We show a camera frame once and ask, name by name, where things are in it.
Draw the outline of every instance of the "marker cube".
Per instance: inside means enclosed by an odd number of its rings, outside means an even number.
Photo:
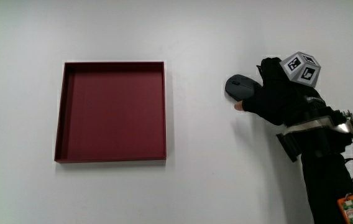
[[[316,86],[321,66],[313,56],[297,52],[281,61],[280,65],[290,81],[310,87]]]

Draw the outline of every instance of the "black sleeve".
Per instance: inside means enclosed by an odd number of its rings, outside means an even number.
[[[303,176],[315,224],[345,224],[337,200],[353,193],[353,181],[340,154],[317,158],[302,153]]]

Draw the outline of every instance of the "metal strap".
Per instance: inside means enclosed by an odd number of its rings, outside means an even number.
[[[346,123],[335,126],[329,116],[323,116],[316,120],[290,126],[286,130],[284,130],[283,135],[295,132],[308,131],[314,128],[328,128],[333,131],[337,131],[344,134],[350,133],[349,126]]]

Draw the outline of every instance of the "gloved hand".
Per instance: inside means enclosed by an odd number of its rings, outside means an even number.
[[[291,124],[310,109],[311,105],[305,96],[321,99],[314,88],[291,82],[279,62],[279,58],[262,60],[262,89],[255,92],[254,96],[236,103],[235,109],[256,113],[274,125]]]
[[[260,66],[263,87],[254,96],[234,105],[237,110],[244,110],[263,117],[274,125],[292,124],[304,121],[302,114],[308,110],[324,108],[325,102],[312,87],[291,82],[279,64],[279,58],[263,59]],[[317,98],[308,103],[308,97]],[[317,136],[310,132],[301,133],[307,141],[316,141]],[[315,224],[345,223],[337,206],[337,200],[353,193],[353,181],[340,154],[317,157],[316,148],[305,141],[299,141],[302,147],[301,161],[308,193],[308,201]]]

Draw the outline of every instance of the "tray rim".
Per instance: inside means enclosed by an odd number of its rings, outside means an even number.
[[[60,130],[60,119],[62,115],[61,106],[62,98],[65,89],[65,80],[66,80],[66,64],[70,63],[151,63],[151,62],[162,62],[163,63],[163,128],[164,128],[164,152],[162,156],[149,156],[149,157],[131,157],[131,158],[103,158],[103,159],[57,159],[58,151],[58,141],[59,141],[59,130]],[[82,162],[119,162],[119,161],[156,161],[156,160],[166,160],[167,159],[167,61],[166,60],[62,60],[62,84],[58,88],[58,125],[57,132],[55,135],[55,146],[53,147],[53,160],[57,163],[82,163]]]

